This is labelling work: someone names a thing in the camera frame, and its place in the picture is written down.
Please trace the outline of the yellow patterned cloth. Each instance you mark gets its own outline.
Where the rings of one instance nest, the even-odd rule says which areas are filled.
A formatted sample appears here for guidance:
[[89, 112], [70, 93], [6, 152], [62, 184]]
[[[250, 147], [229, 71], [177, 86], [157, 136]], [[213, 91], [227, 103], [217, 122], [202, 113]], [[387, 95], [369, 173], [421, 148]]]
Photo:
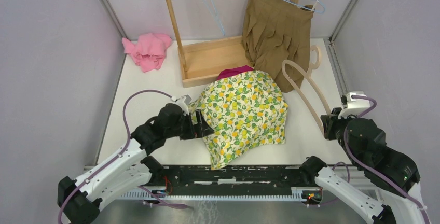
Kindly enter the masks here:
[[214, 133], [203, 141], [212, 170], [253, 148], [285, 144], [288, 103], [266, 72], [248, 71], [209, 84], [188, 106], [199, 110]]

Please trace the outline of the magenta cloth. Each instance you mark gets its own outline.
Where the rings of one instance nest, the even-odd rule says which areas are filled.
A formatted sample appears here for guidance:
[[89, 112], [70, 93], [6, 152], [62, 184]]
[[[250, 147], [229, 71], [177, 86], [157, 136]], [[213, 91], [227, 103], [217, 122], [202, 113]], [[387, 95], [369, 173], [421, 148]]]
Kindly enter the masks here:
[[249, 71], [253, 71], [254, 69], [250, 66], [241, 66], [241, 67], [236, 67], [236, 68], [231, 68], [231, 69], [225, 69], [223, 71], [221, 71], [219, 73], [219, 75], [216, 78], [216, 81], [224, 79], [224, 78], [228, 78], [231, 76], [235, 76], [241, 73], [245, 73], [245, 72], [249, 72]]

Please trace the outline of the wooden clothes rack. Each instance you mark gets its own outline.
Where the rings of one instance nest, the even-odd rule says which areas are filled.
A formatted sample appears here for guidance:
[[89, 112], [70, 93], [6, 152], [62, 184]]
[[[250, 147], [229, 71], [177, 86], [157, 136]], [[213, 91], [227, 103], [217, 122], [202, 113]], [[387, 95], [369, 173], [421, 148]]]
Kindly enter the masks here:
[[[288, 0], [285, 1], [300, 8], [304, 7]], [[166, 0], [166, 2], [176, 35], [182, 70], [182, 82], [185, 88], [212, 83], [216, 80], [219, 73], [225, 69], [244, 65], [253, 67], [251, 62], [246, 58], [242, 35], [183, 46], [178, 32], [172, 2], [171, 0]]]

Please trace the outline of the brown skirt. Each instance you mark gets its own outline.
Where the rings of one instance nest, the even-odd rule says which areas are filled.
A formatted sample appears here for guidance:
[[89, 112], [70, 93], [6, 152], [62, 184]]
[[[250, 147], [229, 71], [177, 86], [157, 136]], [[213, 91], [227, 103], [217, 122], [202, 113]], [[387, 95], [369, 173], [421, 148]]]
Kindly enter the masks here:
[[283, 61], [309, 68], [311, 9], [285, 0], [248, 0], [242, 30], [246, 58], [254, 69], [268, 73], [283, 93], [294, 89], [282, 73]]

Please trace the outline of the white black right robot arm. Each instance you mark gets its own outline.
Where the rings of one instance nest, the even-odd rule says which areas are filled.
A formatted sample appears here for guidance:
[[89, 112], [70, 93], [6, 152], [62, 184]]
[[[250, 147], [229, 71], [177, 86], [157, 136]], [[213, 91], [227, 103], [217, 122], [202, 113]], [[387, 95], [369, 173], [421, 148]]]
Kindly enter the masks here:
[[356, 189], [316, 156], [300, 166], [301, 183], [331, 192], [366, 223], [430, 223], [415, 161], [388, 147], [385, 132], [373, 120], [353, 114], [340, 117], [341, 113], [342, 108], [334, 108], [320, 117], [324, 137], [338, 141], [352, 165], [378, 187], [382, 199]]

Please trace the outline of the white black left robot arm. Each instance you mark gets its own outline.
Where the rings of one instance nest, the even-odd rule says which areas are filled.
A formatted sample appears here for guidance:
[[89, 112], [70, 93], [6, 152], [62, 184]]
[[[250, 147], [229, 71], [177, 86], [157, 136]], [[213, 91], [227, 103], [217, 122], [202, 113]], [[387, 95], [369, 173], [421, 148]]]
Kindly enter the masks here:
[[180, 140], [214, 134], [201, 110], [191, 118], [185, 105], [168, 103], [133, 132], [128, 141], [110, 157], [71, 179], [58, 184], [58, 223], [66, 217], [71, 223], [92, 223], [99, 213], [124, 193], [145, 184], [157, 186], [163, 179], [162, 165], [151, 156], [169, 138]]

